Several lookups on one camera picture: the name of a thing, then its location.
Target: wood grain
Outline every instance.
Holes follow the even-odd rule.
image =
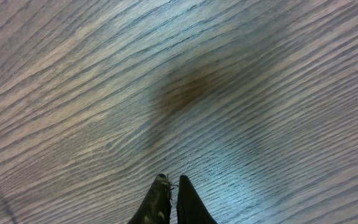
[[[0,223],[126,223],[160,172],[358,223],[358,0],[0,0]]]

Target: black object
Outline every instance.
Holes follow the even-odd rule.
[[[171,182],[159,174],[142,204],[128,224],[169,224],[171,214]],[[181,175],[178,194],[178,224],[216,224],[190,182]]]

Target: wooden surface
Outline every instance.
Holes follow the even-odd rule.
[[[159,172],[358,223],[358,0],[0,0],[0,223],[126,223]]]

